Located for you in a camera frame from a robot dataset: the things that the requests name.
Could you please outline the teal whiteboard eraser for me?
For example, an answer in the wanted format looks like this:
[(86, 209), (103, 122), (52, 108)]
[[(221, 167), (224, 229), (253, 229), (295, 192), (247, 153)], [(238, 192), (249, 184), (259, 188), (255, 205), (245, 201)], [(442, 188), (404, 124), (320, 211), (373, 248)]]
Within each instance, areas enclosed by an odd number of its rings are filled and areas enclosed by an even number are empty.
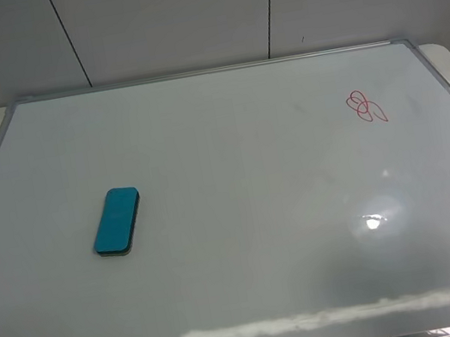
[(108, 190), (94, 240), (95, 253), (112, 257), (131, 251), (139, 198), (135, 187)]

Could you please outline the red marker scribble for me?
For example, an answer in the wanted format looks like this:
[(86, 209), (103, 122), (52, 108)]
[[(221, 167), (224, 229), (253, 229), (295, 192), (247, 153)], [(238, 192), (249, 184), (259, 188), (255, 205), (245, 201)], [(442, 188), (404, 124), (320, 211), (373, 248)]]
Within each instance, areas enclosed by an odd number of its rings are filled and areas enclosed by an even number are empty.
[(350, 92), (346, 105), (355, 111), (359, 119), (372, 123), (375, 120), (388, 122), (388, 117), (378, 103), (369, 100), (361, 91)]

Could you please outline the white whiteboard with aluminium frame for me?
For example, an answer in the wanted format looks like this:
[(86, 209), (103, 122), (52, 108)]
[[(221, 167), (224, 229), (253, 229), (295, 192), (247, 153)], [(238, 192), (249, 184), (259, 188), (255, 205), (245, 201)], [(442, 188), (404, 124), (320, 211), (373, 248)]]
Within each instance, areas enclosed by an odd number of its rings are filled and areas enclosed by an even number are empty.
[[(131, 251), (100, 256), (115, 187)], [(0, 337), (445, 336), (450, 78), (408, 40), (7, 110)]]

